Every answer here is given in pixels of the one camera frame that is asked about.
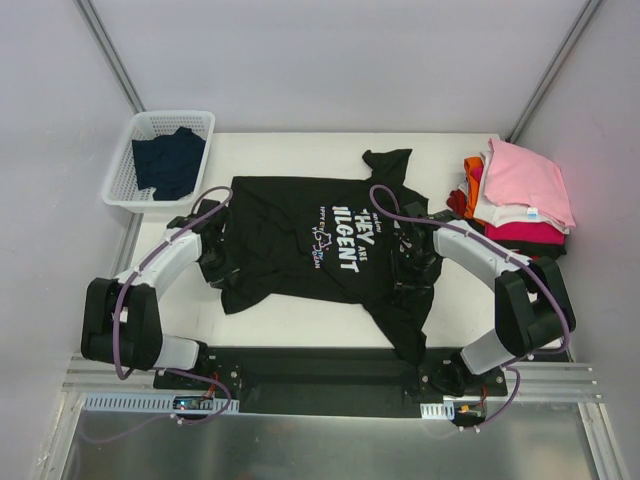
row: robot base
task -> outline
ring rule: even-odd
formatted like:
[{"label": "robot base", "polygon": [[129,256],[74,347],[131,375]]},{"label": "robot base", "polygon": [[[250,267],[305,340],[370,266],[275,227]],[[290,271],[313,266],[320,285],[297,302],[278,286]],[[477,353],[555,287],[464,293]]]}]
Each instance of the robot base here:
[{"label": "robot base", "polygon": [[[416,369],[386,349],[210,347],[197,370],[217,374],[243,413],[420,418],[420,404],[443,400],[430,375],[458,352],[428,348]],[[475,378],[464,394],[480,396],[483,385],[489,396],[507,395],[499,369]],[[169,373],[154,381],[162,390],[204,393],[208,386]]]}]

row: white plastic basket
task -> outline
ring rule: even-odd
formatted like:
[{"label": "white plastic basket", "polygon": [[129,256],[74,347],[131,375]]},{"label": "white plastic basket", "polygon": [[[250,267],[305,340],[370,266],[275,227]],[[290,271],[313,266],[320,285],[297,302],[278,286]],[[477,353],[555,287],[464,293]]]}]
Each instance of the white plastic basket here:
[{"label": "white plastic basket", "polygon": [[[134,115],[113,157],[102,188],[102,200],[109,205],[124,207],[133,213],[160,213],[181,210],[182,207],[191,205],[200,193],[215,120],[213,113],[197,110],[156,110]],[[152,140],[159,135],[171,135],[179,127],[190,128],[206,142],[196,185],[191,194],[180,200],[154,201],[153,188],[138,190],[131,140]]]}]

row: graphic print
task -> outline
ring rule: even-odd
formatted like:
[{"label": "graphic print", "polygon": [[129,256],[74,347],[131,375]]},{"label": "graphic print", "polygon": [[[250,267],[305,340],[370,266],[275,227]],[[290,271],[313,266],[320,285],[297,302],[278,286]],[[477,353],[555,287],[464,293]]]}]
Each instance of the graphic print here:
[{"label": "graphic print", "polygon": [[321,268],[325,252],[334,245],[338,248],[340,268],[360,272],[362,262],[369,260],[367,246],[375,245],[375,233],[382,233],[382,222],[377,213],[370,213],[366,208],[353,214],[348,207],[332,207],[336,224],[335,236],[327,232],[327,209],[320,207],[320,221],[311,229],[316,243],[312,245],[313,263]]}]

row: orange garment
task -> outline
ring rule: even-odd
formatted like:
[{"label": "orange garment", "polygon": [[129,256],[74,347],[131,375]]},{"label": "orange garment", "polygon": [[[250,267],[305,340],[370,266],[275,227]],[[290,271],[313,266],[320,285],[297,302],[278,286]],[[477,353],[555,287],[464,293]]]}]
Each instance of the orange garment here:
[{"label": "orange garment", "polygon": [[474,168],[482,167],[482,159],[480,157],[469,157],[464,159],[464,171],[467,174],[467,182],[469,182],[469,196],[467,197],[467,209],[464,212],[465,218],[473,218],[473,211],[476,209],[478,202],[478,191],[480,190],[480,182],[476,180],[471,171]]}]

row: white tabletop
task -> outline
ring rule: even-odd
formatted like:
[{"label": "white tabletop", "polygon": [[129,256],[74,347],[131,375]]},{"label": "white tabletop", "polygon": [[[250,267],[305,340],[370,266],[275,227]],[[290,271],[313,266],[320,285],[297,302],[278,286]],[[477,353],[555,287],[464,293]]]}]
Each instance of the white tabletop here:
[{"label": "white tabletop", "polygon": [[[216,134],[204,188],[230,185],[236,175],[365,179],[366,150],[412,148],[405,185],[429,198],[429,211],[446,208],[449,192],[464,180],[465,157],[487,148],[488,134]],[[174,215],[145,215],[133,261],[162,238]],[[464,346],[493,327],[493,293],[445,260],[433,308],[425,323],[427,345]],[[360,305],[270,295],[244,312],[225,315],[220,292],[188,267],[160,301],[164,333],[217,346],[370,347],[391,344]]]}]

